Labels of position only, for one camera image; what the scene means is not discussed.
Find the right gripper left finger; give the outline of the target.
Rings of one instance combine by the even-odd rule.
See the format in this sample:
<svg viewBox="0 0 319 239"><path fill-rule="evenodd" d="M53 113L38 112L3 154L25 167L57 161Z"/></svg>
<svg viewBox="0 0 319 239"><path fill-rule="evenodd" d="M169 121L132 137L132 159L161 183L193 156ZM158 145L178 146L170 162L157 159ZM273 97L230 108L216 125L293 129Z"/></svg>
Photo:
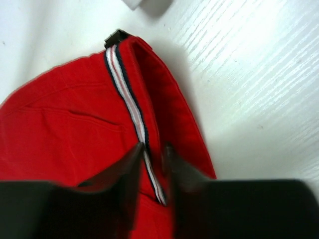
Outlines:
<svg viewBox="0 0 319 239"><path fill-rule="evenodd" d="M134 227L144 145L76 187L2 181L3 239L126 239Z"/></svg>

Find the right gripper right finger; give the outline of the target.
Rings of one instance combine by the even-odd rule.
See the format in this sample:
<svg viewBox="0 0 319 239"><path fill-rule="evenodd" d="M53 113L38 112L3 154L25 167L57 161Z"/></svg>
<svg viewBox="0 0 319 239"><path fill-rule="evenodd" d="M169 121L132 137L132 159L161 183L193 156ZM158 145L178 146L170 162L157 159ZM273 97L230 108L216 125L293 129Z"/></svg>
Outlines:
<svg viewBox="0 0 319 239"><path fill-rule="evenodd" d="M319 204L296 179L213 180L165 148L176 239L316 239Z"/></svg>

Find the red trousers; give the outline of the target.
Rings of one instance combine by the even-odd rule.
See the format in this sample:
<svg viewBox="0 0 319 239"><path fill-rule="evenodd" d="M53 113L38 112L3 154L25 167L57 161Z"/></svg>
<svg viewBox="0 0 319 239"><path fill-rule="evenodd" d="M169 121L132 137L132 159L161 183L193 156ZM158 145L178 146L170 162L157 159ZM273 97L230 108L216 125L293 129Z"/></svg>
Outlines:
<svg viewBox="0 0 319 239"><path fill-rule="evenodd" d="M76 187L144 145L128 239L173 237L165 144L206 176L215 173L201 133L165 63L141 38L113 35L105 50L55 67L0 108L0 182Z"/></svg>

